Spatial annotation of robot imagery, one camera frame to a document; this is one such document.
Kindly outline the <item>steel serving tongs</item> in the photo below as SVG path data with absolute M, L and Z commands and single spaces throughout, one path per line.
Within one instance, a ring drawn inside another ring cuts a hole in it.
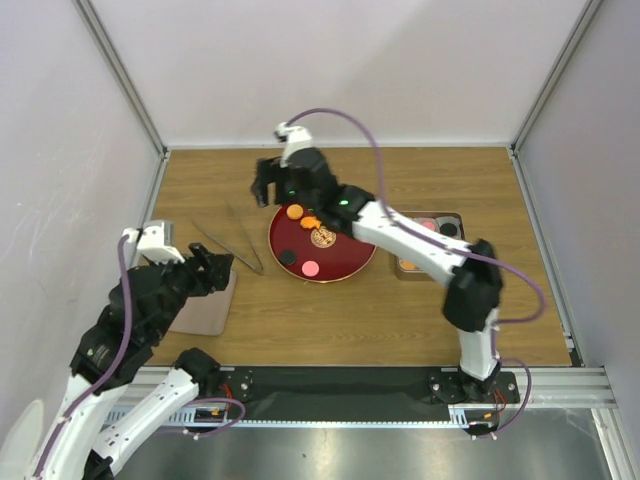
M 245 228 L 240 215 L 227 201 L 224 210 L 218 210 L 220 217 L 213 213 L 198 211 L 191 219 L 191 225 L 207 240 L 229 253 L 252 273 L 262 276 L 265 267 Z

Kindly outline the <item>gold tin lid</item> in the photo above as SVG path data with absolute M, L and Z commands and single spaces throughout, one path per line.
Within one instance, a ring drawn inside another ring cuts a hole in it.
M 170 332 L 220 336 L 225 329 L 236 287 L 237 274 L 231 271 L 224 291 L 206 297 L 190 297 L 169 328 Z

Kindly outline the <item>black sandwich cookie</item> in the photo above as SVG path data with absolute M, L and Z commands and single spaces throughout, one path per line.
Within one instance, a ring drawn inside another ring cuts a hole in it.
M 441 224 L 440 232 L 448 237 L 456 237 L 459 234 L 458 226 L 451 222 Z
M 296 263 L 296 253 L 291 249 L 285 249 L 278 256 L 279 261 L 285 266 L 291 266 Z

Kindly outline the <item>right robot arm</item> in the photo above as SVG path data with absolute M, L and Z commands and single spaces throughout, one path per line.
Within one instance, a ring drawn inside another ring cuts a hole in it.
M 501 362 L 491 327 L 503 280 L 490 243 L 469 244 L 440 235 L 390 209 L 372 193 L 341 183 L 315 147 L 289 159 L 258 160 L 251 192 L 261 207 L 298 203 L 329 230 L 408 260 L 442 285 L 443 316 L 458 332 L 461 392 L 474 402 L 495 392 Z

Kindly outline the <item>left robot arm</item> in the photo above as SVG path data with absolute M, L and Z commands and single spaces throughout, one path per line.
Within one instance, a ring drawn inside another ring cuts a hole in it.
M 190 402 L 220 388 L 220 365 L 197 348 L 180 354 L 160 384 L 111 426 L 105 420 L 139 369 L 152 357 L 188 299 L 224 290 L 233 256 L 199 243 L 182 257 L 173 247 L 129 268 L 118 260 L 119 283 L 97 322 L 81 337 L 63 399 L 26 479 L 112 479 L 136 450 Z

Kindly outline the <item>orange sandwich biscuit left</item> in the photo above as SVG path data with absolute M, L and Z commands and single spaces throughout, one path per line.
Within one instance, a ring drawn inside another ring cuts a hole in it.
M 292 204 L 286 209 L 286 215 L 291 220 L 299 220 L 304 214 L 304 208 L 298 204 Z

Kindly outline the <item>orange fish cookie left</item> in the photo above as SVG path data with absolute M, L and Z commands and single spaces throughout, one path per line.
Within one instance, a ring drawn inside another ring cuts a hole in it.
M 300 220 L 300 226 L 307 230 L 320 229 L 321 221 L 315 216 L 306 216 Z

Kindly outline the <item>round red tray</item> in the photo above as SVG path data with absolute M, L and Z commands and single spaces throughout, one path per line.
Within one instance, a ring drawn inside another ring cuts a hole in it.
M 268 245 L 276 263 L 288 274 L 314 283 L 333 283 L 352 277 L 361 271 L 373 258 L 376 248 L 368 243 L 355 240 L 345 234 L 335 233 L 324 223 L 320 229 L 307 230 L 300 226 L 300 220 L 306 216 L 318 215 L 304 208 L 299 220 L 291 220 L 286 209 L 292 204 L 280 207 L 271 219 L 268 229 Z M 294 265 L 283 265 L 278 256 L 281 251 L 291 249 L 296 253 Z M 306 277 L 301 272 L 305 261 L 316 261 L 319 273 Z

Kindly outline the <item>gold cookie tin box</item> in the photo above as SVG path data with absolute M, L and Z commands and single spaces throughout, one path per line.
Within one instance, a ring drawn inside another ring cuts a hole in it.
M 457 212 L 446 211 L 402 211 L 402 214 L 414 222 L 441 234 L 457 240 L 465 239 L 465 230 L 462 217 Z M 394 273 L 403 281 L 430 281 L 419 267 L 413 263 L 395 257 L 393 260 Z

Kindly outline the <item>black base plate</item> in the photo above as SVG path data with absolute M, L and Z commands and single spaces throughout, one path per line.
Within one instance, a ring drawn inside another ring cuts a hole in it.
M 431 422 L 455 405 L 520 403 L 515 375 L 478 382 L 447 367 L 235 367 L 213 380 L 264 422 Z

